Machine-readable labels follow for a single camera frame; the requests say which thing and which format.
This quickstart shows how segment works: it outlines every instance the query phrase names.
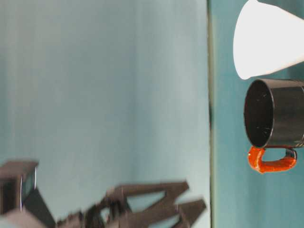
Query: black object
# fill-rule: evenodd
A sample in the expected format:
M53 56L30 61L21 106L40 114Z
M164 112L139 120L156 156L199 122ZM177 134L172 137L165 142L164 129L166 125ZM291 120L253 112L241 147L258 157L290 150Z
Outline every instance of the black object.
M44 200L42 199L38 188L34 189L23 202L26 208L33 216L41 221L47 228L54 228L55 221L48 210Z
M244 121L247 136L257 148L303 147L304 82L255 80L245 99Z

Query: teal surface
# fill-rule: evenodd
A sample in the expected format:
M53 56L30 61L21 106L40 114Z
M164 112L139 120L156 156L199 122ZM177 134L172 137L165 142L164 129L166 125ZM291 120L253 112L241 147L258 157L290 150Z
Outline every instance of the teal surface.
M232 54L235 24L245 2L209 1L213 227L299 228L304 216L304 150L298 150L297 166L284 173L260 175L247 162L250 144L243 125L243 104L253 80L237 76ZM267 2L304 16L303 1ZM265 77L304 79L304 65ZM283 150L271 149L265 159L277 160L283 155Z
M187 179L182 200L208 206L195 228L210 227L206 8L204 0L139 0L136 20L136 179Z

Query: light blue wall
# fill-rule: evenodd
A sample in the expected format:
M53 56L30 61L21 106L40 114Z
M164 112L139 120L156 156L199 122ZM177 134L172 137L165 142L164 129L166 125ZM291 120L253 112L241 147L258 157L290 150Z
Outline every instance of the light blue wall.
M206 25L205 0L1 1L0 162L40 161L55 218L136 180L208 204Z
M187 179L209 203L206 1L138 0L136 32L136 179Z
M133 0L0 2L0 143L40 161L54 216L133 180Z

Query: mug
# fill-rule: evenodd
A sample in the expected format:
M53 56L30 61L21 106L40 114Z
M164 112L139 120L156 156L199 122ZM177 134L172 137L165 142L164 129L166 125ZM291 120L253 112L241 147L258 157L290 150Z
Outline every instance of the mug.
M249 87L244 123L252 144L250 166L260 172L286 171L296 165L294 148L304 146L304 81L257 79ZM267 148L285 148L278 161L262 161Z

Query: orange handle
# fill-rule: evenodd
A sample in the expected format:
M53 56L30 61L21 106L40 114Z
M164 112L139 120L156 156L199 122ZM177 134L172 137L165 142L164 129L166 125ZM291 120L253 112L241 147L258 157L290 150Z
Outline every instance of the orange handle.
M281 172L292 169L296 165L297 154L295 150L286 149L286 156L278 161L262 161L265 149L251 147L248 153L248 162L252 169L259 173Z

